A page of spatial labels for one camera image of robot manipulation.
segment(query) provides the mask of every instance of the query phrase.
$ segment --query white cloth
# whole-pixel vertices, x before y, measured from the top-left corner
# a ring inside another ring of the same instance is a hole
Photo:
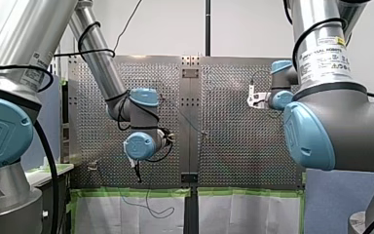
[[[299,234],[300,198],[199,197],[200,234]]]
[[[125,198],[145,206],[145,198]],[[121,197],[78,198],[76,234],[183,234],[184,197],[149,198],[150,209],[160,212],[174,207],[167,218],[154,218],[147,209],[126,204]],[[164,216],[171,211],[157,216]]]

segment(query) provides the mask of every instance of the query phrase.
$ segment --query perforated metal panel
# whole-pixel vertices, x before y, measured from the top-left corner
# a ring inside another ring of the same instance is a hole
[[[269,90],[270,65],[276,59],[200,58],[198,65],[196,58],[194,69],[200,76],[195,78],[182,77],[186,58],[116,60],[129,89],[151,87],[162,95],[160,126],[174,132],[177,142],[168,158],[155,164],[152,174],[151,164],[141,164],[144,181],[138,184],[122,150],[129,133],[121,133],[116,122],[106,117],[105,103],[90,70],[80,58],[72,59],[70,157],[79,161],[72,176],[74,187],[146,187],[150,178],[152,188],[179,187],[185,185],[180,174],[193,173],[194,164],[199,163],[199,186],[301,188],[302,170],[287,153],[281,116],[246,105],[251,79],[260,92]],[[183,115],[191,119],[186,121]],[[87,165],[94,161],[98,170],[88,171]]]
[[[300,188],[302,171],[285,147],[281,114],[245,102],[251,80],[269,92],[274,60],[202,59],[199,186]]]
[[[179,59],[117,58],[119,74],[129,89],[157,89],[166,99],[159,107],[160,126],[176,135],[179,128],[177,109],[173,106],[178,105]],[[86,64],[75,58],[69,68],[70,123],[73,125],[70,152],[75,161],[79,160],[72,177],[73,186],[146,187],[150,177],[152,187],[179,186],[178,142],[166,160],[154,164],[153,174],[151,164],[141,163],[143,182],[137,183],[135,172],[123,152],[123,142],[130,131],[120,132],[117,123],[107,118],[105,102]],[[165,153],[166,150],[162,150],[157,157]],[[87,165],[95,161],[98,170],[89,171]]]

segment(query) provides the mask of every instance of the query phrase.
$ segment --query white label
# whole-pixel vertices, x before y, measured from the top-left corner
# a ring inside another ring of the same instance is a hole
[[[46,57],[42,58],[42,56],[38,52],[35,52],[32,55],[29,64],[47,69],[48,65],[51,62],[51,57],[51,53],[49,53]],[[20,78],[20,83],[28,86],[31,90],[36,92],[38,91],[39,86],[41,85],[42,80],[44,79],[44,76],[45,74],[42,71],[26,69],[22,77]]]
[[[345,46],[345,40],[340,37],[321,37],[318,38],[318,45],[342,45]]]
[[[345,46],[342,45],[322,45],[303,53],[299,57],[302,84],[326,75],[351,77],[347,54]]]

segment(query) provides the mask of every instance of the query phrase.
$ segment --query light blue joint cap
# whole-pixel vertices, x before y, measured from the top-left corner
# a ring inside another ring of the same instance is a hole
[[[301,102],[284,109],[284,134],[290,156],[305,168],[331,171],[335,168],[332,142],[312,110]]]
[[[276,110],[284,110],[291,103],[293,93],[290,91],[280,91],[272,99],[272,108]]]
[[[124,152],[133,160],[146,160],[156,152],[156,143],[148,134],[136,132],[124,141]]]
[[[0,168],[15,163],[33,139],[33,125],[17,105],[0,98]]]
[[[281,70],[285,70],[292,65],[293,63],[291,62],[291,60],[277,60],[272,63],[271,74],[275,74],[277,72],[280,72]]]
[[[138,104],[145,106],[158,106],[159,97],[157,91],[153,89],[132,89],[130,99]]]

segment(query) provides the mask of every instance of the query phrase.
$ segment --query blue wall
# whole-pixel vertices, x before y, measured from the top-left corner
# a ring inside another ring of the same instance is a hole
[[[307,171],[305,234],[346,234],[351,214],[366,210],[374,174]]]

